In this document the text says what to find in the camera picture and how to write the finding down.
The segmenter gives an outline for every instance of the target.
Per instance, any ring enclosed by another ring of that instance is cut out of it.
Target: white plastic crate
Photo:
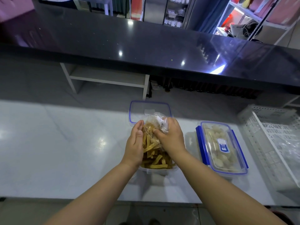
[[[294,109],[249,105],[239,113],[243,128],[274,189],[300,196],[300,175],[283,158],[274,135],[284,140],[300,140],[300,118]]]

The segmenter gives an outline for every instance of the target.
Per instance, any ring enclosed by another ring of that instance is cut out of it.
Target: glossy black counter
[[[300,94],[299,50],[34,4],[1,24],[0,52]]]

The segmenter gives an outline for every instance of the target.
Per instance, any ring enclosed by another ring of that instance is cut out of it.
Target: container lid
[[[248,173],[243,152],[227,124],[202,121],[196,132],[204,164],[224,176]]]
[[[146,121],[149,115],[153,115],[155,112],[162,113],[166,117],[172,117],[170,106],[165,102],[131,101],[129,123],[134,125],[139,120]]]

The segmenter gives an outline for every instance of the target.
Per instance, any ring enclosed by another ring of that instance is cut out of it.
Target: white cup
[[[177,21],[176,21],[176,20],[172,20],[172,22],[171,22],[171,26],[172,26],[172,27],[175,27],[175,26],[176,26],[176,23],[177,23]]]
[[[176,23],[176,27],[180,28],[181,26],[182,26],[182,22],[178,21],[178,22]]]

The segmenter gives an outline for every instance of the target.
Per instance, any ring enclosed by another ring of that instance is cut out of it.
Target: hand
[[[175,118],[168,117],[169,132],[167,134],[162,133],[160,130],[155,129],[153,133],[160,140],[163,148],[174,160],[174,157],[181,152],[186,152],[185,141],[183,138],[182,130],[178,121]]]
[[[135,170],[139,168],[143,160],[143,120],[139,120],[132,128],[130,137],[127,140],[125,153],[121,163],[133,167]]]

